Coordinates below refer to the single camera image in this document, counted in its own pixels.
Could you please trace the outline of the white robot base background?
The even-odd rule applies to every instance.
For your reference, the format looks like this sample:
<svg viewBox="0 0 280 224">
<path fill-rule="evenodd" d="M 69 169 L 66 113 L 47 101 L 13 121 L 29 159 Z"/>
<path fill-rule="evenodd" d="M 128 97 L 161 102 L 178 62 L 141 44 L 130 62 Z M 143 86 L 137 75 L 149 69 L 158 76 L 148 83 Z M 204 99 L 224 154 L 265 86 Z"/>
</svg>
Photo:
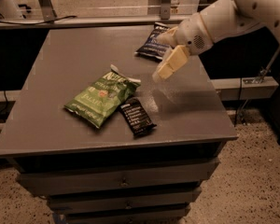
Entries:
<svg viewBox="0 0 280 224">
<path fill-rule="evenodd" d="M 0 13 L 5 19 L 22 19 L 23 15 L 16 0 L 0 0 Z"/>
</svg>

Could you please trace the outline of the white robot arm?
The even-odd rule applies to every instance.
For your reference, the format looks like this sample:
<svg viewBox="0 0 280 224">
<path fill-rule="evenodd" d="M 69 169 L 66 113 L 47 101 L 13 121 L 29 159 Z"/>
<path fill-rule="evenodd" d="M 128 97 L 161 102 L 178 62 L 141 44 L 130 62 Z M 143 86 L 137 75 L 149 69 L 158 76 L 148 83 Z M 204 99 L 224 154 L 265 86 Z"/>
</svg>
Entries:
<svg viewBox="0 0 280 224">
<path fill-rule="evenodd" d="M 280 46 L 280 0 L 217 0 L 157 36 L 168 45 L 152 78 L 164 81 L 192 55 L 199 55 L 225 38 L 267 27 Z"/>
</svg>

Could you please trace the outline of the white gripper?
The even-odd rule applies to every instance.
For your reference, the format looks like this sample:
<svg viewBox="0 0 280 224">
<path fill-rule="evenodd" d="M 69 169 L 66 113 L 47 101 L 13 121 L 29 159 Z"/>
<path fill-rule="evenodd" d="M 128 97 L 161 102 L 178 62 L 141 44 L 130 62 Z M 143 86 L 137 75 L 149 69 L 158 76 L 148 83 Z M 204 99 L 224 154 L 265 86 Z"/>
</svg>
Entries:
<svg viewBox="0 0 280 224">
<path fill-rule="evenodd" d="M 161 44 L 176 47 L 165 52 L 163 60 L 152 74 L 155 82 L 164 81 L 185 65 L 189 59 L 189 54 L 199 55 L 214 45 L 199 13 L 194 13 L 180 22 L 177 27 L 158 35 L 157 41 Z"/>
</svg>

